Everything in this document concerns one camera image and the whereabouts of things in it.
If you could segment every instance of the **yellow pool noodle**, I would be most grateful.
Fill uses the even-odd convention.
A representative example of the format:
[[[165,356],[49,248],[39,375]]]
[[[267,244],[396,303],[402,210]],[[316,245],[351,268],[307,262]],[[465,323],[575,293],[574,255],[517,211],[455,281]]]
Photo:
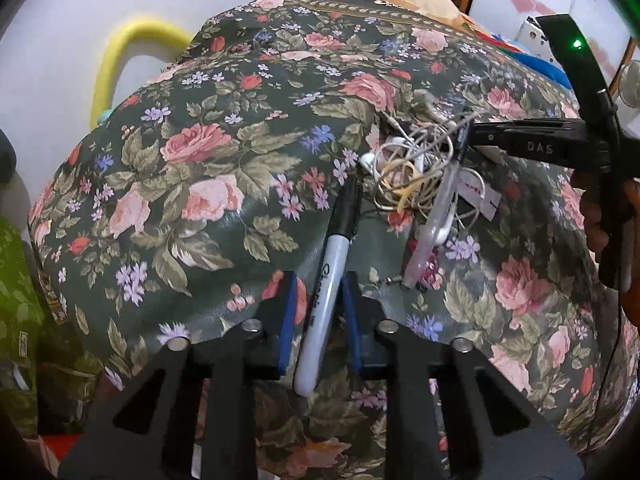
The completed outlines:
[[[192,34],[181,28],[155,18],[138,18],[116,32],[109,40],[95,79],[90,128],[93,130],[98,125],[100,115],[111,108],[116,70],[129,43],[135,40],[151,40],[181,52],[189,46],[192,38]]]

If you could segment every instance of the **black marker cap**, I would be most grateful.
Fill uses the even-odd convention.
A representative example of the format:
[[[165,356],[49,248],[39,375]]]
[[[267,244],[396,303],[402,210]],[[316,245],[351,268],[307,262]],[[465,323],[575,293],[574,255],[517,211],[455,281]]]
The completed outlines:
[[[342,235],[351,240],[358,229],[361,203],[362,181],[356,174],[351,174],[338,193],[338,198],[335,199],[326,231],[327,236]]]

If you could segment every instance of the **sharpie marker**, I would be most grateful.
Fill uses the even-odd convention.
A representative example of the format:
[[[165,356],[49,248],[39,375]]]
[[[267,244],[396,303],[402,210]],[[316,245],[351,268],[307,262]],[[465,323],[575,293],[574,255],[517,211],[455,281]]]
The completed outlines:
[[[299,396],[308,397],[316,389],[335,298],[340,288],[351,238],[356,232],[361,201],[362,183],[358,177],[350,175],[338,193],[329,220],[316,295],[293,380],[293,389]]]

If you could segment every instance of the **green bag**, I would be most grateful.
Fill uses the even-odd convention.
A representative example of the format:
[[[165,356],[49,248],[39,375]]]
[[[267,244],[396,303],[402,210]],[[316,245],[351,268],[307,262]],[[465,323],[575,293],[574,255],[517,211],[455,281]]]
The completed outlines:
[[[38,433],[36,351],[43,319],[20,232],[0,218],[0,403],[24,437]]]

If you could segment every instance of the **green fabric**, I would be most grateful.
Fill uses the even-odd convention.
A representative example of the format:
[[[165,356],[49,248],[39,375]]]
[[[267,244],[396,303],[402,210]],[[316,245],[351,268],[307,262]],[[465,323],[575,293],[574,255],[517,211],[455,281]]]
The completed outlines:
[[[0,218],[0,404],[24,437],[38,434],[36,350],[43,318],[20,232]]]
[[[330,206],[356,155],[380,142],[380,110],[426,120],[430,92],[447,115],[468,104],[485,120],[576,116],[571,94],[493,47],[373,0],[257,0],[211,18],[178,63],[82,141],[31,215],[55,316],[119,388],[171,336],[213,338],[250,317],[279,269],[311,291]],[[568,171],[478,153],[465,164],[502,193],[500,207],[434,252],[423,292],[383,285],[401,272],[414,219],[368,200],[348,269],[421,336],[472,339],[581,449],[616,307]],[[623,336],[596,444],[634,400],[637,332],[626,320]],[[262,468],[382,476],[384,386],[354,377],[347,357],[337,324],[310,399],[291,392],[292,367],[258,385]]]

